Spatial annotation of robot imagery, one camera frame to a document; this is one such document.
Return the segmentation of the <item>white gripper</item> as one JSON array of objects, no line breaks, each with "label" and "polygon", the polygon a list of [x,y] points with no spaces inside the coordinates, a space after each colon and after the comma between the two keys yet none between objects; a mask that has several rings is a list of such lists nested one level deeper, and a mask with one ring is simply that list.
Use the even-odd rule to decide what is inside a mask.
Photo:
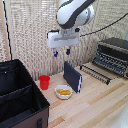
[{"label": "white gripper", "polygon": [[[51,30],[47,33],[47,46],[53,49],[54,57],[58,56],[57,47],[72,46],[79,43],[80,29],[72,28],[67,30]],[[70,55],[71,47],[66,51]]]}]

